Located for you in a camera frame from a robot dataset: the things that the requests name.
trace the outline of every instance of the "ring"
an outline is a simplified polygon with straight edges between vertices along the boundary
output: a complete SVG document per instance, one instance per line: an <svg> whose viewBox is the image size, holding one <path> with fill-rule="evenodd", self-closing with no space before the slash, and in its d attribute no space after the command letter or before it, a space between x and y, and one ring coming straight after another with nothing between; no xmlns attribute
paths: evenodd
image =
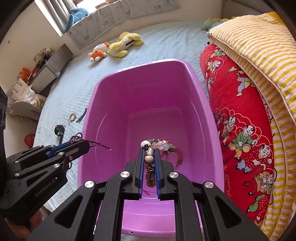
<svg viewBox="0 0 296 241"><path fill-rule="evenodd" d="M70 115L70 117L69 117L69 123L75 121L75 119L76 119L76 114L75 114L75 113L72 113L72 114Z"/></svg>

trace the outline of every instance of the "plastic bag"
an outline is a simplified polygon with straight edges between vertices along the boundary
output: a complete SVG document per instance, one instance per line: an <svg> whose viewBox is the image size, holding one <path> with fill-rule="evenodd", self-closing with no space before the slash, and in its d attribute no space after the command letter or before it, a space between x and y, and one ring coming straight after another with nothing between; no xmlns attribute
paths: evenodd
<svg viewBox="0 0 296 241"><path fill-rule="evenodd" d="M15 101L26 101L42 109L46 101L46 97L36 94L35 91L31 89L31 86L27 86L22 79L14 83L14 87L7 92L7 96L9 99L8 108L11 108L11 104Z"/></svg>

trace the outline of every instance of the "blue gripper pad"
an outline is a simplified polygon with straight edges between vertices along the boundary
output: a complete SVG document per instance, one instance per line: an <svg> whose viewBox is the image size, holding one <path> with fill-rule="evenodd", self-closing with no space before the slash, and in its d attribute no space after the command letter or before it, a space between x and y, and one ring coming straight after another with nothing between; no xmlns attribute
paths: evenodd
<svg viewBox="0 0 296 241"><path fill-rule="evenodd" d="M48 159L54 157L54 154L55 154L57 151L59 151L59 150L61 150L61 149L64 149L64 148L66 148L66 147L68 147L68 146L69 146L69 142L65 142L65 143L63 143L63 144L61 144L61 145L58 145L58 146L53 147L52 150L50 151L50 154L47 155Z"/></svg>
<svg viewBox="0 0 296 241"><path fill-rule="evenodd" d="M158 160L156 150L154 151L154 162L155 162L156 193L157 193L157 198L160 199L160 172L159 172L159 165L161 165L161 160Z"/></svg>
<svg viewBox="0 0 296 241"><path fill-rule="evenodd" d="M140 196L140 198L142 198L142 193L143 193L144 157L145 157L145 150L142 149L141 168L140 168L140 176L139 176L139 196Z"/></svg>

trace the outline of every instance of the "red blanket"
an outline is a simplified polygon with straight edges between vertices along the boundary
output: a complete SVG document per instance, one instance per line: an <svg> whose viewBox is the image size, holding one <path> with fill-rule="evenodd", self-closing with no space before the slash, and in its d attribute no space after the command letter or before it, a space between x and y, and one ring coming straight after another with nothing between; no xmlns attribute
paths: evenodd
<svg viewBox="0 0 296 241"><path fill-rule="evenodd" d="M225 193L260 226L276 175L272 116L252 80L219 47L205 48L200 67L221 143Z"/></svg>

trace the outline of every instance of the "yellow striped blanket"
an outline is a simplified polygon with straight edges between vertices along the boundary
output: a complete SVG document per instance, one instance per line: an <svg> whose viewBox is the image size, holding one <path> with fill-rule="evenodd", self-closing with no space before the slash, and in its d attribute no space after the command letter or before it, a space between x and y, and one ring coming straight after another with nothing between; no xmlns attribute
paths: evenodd
<svg viewBox="0 0 296 241"><path fill-rule="evenodd" d="M296 42L274 12L236 17L208 37L249 75L272 111L277 178L261 230L277 240L296 208Z"/></svg>

